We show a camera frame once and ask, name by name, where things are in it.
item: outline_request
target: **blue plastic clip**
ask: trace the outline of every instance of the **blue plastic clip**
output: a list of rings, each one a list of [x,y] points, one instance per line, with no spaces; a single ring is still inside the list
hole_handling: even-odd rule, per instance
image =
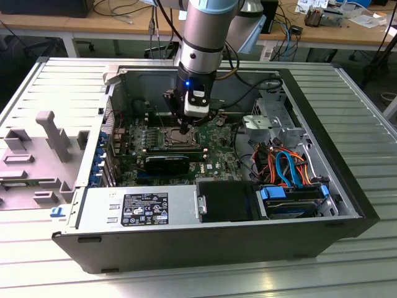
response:
[[[97,148],[95,149],[95,154],[103,155],[104,153],[105,153],[105,150],[103,150],[103,149],[100,148],[100,147],[97,147]]]
[[[320,189],[323,192],[325,198],[329,197],[329,190],[326,185],[320,186]]]
[[[63,212],[62,207],[51,208],[50,217],[65,217],[65,216],[66,216],[66,214]]]
[[[92,166],[91,172],[99,173],[99,171],[100,171],[100,167],[98,167],[98,166]]]
[[[107,133],[99,132],[99,137],[102,138],[104,141],[106,141],[107,140]]]
[[[270,186],[266,188],[271,199],[284,199],[286,198],[285,191],[280,186]]]
[[[262,200],[266,200],[267,198],[269,198],[269,196],[267,195],[267,191],[266,191],[265,188],[262,188],[262,189],[261,189],[261,197],[262,197]]]
[[[89,175],[88,181],[90,183],[98,183],[99,182],[99,178],[95,175]]]
[[[98,165],[101,162],[102,162],[102,158],[100,158],[99,156],[94,156],[94,159],[93,159],[94,165]]]

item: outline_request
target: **sticker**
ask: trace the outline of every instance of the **sticker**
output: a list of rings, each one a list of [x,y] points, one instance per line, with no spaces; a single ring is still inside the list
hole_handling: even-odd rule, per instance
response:
[[[26,183],[2,183],[1,185],[5,187],[16,187],[16,186],[27,186]]]
[[[121,223],[136,225],[167,225],[169,219],[168,193],[126,194],[123,200]]]
[[[204,91],[193,90],[193,95],[197,97],[204,97],[205,93]]]

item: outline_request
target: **computer case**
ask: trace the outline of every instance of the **computer case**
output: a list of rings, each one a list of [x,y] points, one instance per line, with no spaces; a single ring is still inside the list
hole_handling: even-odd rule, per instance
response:
[[[2,14],[86,17],[94,0],[0,0]]]
[[[264,8],[263,14],[266,16],[265,24],[262,28],[262,34],[270,34],[272,31],[273,21],[277,6],[279,5],[279,0],[263,0],[261,1]]]

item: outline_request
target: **white paper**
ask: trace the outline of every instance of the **white paper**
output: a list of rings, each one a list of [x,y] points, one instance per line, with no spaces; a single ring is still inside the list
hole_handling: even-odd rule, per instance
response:
[[[299,0],[295,12],[307,14],[310,6],[327,8],[328,0]]]
[[[373,17],[366,16],[365,14],[362,14],[361,16],[354,17],[352,19],[349,19],[352,22],[355,22],[356,24],[359,24],[361,26],[364,26],[366,28],[373,28],[379,25],[379,21],[376,20]]]
[[[179,20],[186,20],[187,11],[179,11]]]

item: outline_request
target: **metal bracket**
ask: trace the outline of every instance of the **metal bracket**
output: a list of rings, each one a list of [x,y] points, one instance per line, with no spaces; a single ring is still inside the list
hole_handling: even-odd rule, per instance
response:
[[[200,215],[207,214],[207,205],[205,203],[205,196],[197,197],[197,208],[198,208],[198,214]]]
[[[104,79],[104,83],[106,86],[118,83],[121,81],[121,78],[118,75],[118,65],[108,65],[106,70],[104,71],[102,77]]]

